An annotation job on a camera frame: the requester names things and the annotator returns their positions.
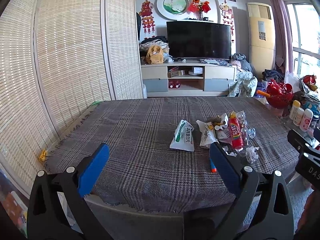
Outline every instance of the red horse hanging ornament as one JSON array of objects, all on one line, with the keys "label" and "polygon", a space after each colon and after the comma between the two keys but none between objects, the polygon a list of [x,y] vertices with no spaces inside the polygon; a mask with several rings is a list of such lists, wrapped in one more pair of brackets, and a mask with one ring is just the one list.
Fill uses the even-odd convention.
[{"label": "red horse hanging ornament", "polygon": [[233,25],[233,12],[232,9],[227,5],[226,0],[220,5],[220,9],[222,11],[223,16],[223,24],[229,25],[231,27],[231,42],[234,43],[235,40],[233,39],[234,36],[234,25]]},{"label": "red horse hanging ornament", "polygon": [[141,16],[141,24],[143,25],[144,28],[144,35],[145,38],[150,38],[150,33],[152,31],[152,38],[155,37],[155,21],[153,20],[152,16],[152,9],[154,8],[153,3],[151,3],[148,0],[145,0],[141,6],[141,12],[139,12],[139,15]]}]

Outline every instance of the tv cabinet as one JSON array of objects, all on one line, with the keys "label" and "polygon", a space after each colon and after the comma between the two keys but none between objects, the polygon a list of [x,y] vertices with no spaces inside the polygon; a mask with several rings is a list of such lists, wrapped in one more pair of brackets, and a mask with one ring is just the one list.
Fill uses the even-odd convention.
[{"label": "tv cabinet", "polygon": [[[168,78],[168,68],[191,69],[192,66],[204,68],[200,76],[184,75]],[[235,66],[202,64],[198,60],[173,63],[141,65],[142,82],[147,88],[148,97],[217,97],[229,93],[229,85],[235,81]],[[179,79],[179,88],[168,88],[170,79]]]}]

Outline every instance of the orange flower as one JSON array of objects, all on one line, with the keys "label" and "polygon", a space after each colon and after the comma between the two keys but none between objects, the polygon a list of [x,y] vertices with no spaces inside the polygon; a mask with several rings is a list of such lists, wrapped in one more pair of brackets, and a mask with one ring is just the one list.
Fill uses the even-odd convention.
[{"label": "orange flower", "polygon": [[200,0],[192,0],[194,3],[200,3]]}]

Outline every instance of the gray tablecloth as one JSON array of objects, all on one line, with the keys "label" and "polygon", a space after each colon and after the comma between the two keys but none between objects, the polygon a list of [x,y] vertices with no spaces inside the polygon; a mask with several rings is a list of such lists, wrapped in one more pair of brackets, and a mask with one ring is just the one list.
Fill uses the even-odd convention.
[{"label": "gray tablecloth", "polygon": [[[251,146],[260,147],[256,171],[285,171],[298,160],[280,119],[254,98],[177,97],[108,101],[99,104],[50,154],[45,166],[63,172],[91,155],[101,142],[110,158],[93,189],[110,204],[138,210],[182,212],[233,201],[219,173],[210,172],[209,150],[199,147],[196,120],[244,110],[256,129]],[[181,119],[194,127],[194,152],[170,149]]]}]

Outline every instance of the pink curtain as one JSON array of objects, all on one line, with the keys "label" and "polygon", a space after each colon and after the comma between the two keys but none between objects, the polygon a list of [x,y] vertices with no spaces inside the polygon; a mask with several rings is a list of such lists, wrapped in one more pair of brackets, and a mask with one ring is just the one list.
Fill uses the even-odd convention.
[{"label": "pink curtain", "polygon": [[276,55],[285,61],[285,70],[293,72],[293,49],[289,17],[283,0],[271,0],[276,29]]}]

